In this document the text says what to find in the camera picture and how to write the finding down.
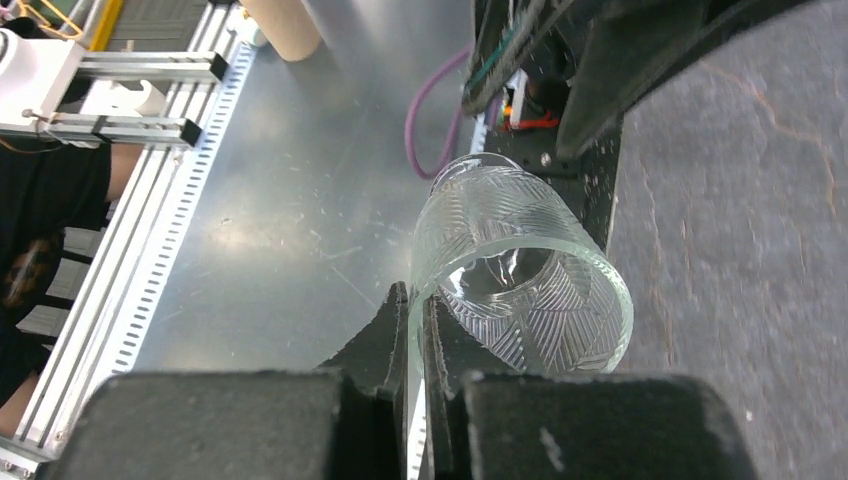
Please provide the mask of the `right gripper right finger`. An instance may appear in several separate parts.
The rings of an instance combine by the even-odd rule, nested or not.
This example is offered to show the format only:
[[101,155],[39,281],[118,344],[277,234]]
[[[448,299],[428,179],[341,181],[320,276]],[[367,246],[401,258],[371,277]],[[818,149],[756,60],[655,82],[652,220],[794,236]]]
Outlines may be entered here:
[[436,298],[423,306],[432,479],[752,479],[746,442],[707,383],[673,374],[509,369]]

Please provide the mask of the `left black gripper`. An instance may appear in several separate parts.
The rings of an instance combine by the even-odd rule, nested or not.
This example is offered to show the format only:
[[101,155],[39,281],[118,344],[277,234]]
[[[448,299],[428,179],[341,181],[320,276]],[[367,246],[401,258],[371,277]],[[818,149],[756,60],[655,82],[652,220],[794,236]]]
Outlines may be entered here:
[[575,75],[556,157],[571,160],[675,75],[796,1],[473,1],[461,110],[485,110],[542,46]]

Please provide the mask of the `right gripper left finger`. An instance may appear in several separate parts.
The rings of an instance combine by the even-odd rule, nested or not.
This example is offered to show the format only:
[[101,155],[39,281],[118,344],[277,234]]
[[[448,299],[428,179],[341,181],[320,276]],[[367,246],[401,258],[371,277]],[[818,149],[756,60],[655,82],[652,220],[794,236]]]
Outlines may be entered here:
[[84,407],[50,479],[402,479],[408,294],[309,371],[132,372]]

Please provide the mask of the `clear glass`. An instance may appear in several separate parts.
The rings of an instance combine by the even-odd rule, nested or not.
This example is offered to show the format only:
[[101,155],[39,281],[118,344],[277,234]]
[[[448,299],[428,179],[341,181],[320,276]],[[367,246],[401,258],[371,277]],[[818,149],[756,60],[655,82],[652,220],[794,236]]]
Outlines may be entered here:
[[439,297],[518,371],[609,373],[633,331],[630,292],[577,217],[511,159],[477,153],[434,179],[413,235],[411,337]]

